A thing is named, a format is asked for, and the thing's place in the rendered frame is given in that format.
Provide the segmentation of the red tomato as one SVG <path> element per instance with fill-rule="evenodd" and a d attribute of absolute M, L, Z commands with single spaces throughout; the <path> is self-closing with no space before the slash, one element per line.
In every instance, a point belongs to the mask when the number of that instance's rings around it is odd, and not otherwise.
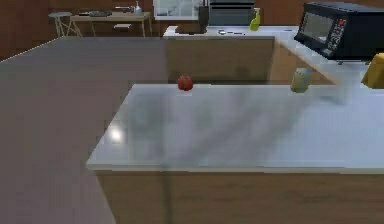
<path fill-rule="evenodd" d="M 177 85 L 180 90 L 190 91 L 193 88 L 193 80 L 188 75 L 180 75 L 177 79 Z"/>

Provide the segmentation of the black coffee machine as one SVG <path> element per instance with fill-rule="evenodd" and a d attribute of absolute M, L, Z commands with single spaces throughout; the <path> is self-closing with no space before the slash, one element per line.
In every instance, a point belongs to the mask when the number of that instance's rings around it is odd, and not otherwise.
<path fill-rule="evenodd" d="M 198 8 L 198 23 L 199 23 L 199 31 L 201 33 L 206 32 L 206 27 L 208 26 L 208 20 L 209 20 L 209 7 L 200 6 Z"/>

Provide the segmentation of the yellow box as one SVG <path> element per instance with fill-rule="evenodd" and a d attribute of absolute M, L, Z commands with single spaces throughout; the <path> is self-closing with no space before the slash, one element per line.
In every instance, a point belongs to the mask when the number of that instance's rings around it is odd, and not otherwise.
<path fill-rule="evenodd" d="M 373 57 L 361 83 L 372 89 L 384 89 L 384 53 Z"/>

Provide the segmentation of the light wooden table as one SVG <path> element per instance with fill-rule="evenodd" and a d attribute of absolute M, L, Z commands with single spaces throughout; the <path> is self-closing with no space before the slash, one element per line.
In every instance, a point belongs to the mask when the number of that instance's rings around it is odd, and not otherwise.
<path fill-rule="evenodd" d="M 152 31 L 152 18 L 150 12 L 143 12 L 141 14 L 135 13 L 123 13 L 123 12 L 113 12 L 111 15 L 106 17 L 91 17 L 91 16 L 79 16 L 73 15 L 70 17 L 70 21 L 77 27 L 78 22 L 87 22 L 91 25 L 91 30 L 93 35 L 96 35 L 96 31 L 94 29 L 94 24 L 96 22 L 102 23 L 115 23 L 115 24 L 131 24 L 135 22 L 141 23 L 142 36 L 146 36 L 145 31 L 145 22 L 148 22 L 149 31 Z"/>

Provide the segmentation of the wooden kitchen counter white top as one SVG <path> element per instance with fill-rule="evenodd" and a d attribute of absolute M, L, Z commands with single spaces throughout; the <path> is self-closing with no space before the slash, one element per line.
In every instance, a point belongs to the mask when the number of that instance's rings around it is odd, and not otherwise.
<path fill-rule="evenodd" d="M 264 28 L 281 63 L 265 85 L 136 84 L 87 166 L 116 224 L 384 224 L 384 90 Z"/>

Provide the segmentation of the green spray bottle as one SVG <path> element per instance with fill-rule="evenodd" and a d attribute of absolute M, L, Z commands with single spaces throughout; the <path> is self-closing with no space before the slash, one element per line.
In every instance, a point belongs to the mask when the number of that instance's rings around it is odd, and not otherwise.
<path fill-rule="evenodd" d="M 255 11 L 255 17 L 251 20 L 251 23 L 249 26 L 251 31 L 257 31 L 260 26 L 260 10 L 254 9 L 254 11 Z"/>

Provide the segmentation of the grey round stool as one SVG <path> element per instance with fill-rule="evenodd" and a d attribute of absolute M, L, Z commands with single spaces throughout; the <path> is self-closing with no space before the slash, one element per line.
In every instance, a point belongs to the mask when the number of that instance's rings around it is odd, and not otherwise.
<path fill-rule="evenodd" d="M 69 34 L 69 26 L 66 25 L 62 19 L 64 17 L 71 17 L 71 12 L 53 12 L 48 15 L 49 18 L 52 18 L 55 23 L 56 33 L 58 37 L 67 36 Z"/>

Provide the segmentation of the black microwave oven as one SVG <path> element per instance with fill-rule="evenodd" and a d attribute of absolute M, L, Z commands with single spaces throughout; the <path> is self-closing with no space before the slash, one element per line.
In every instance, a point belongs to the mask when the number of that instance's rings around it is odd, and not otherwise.
<path fill-rule="evenodd" d="M 370 61 L 384 52 L 384 8 L 307 2 L 294 39 L 328 60 Z"/>

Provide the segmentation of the black stove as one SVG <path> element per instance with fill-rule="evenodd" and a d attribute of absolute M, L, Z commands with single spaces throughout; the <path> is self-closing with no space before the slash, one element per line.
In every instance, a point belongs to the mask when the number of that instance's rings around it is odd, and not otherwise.
<path fill-rule="evenodd" d="M 254 18 L 254 0 L 210 0 L 210 26 L 247 26 Z"/>

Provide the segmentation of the white framed window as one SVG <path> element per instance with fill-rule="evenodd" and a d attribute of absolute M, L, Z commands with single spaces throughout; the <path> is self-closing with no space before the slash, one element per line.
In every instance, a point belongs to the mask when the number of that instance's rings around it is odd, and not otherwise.
<path fill-rule="evenodd" d="M 156 20 L 196 20 L 205 0 L 153 0 Z"/>

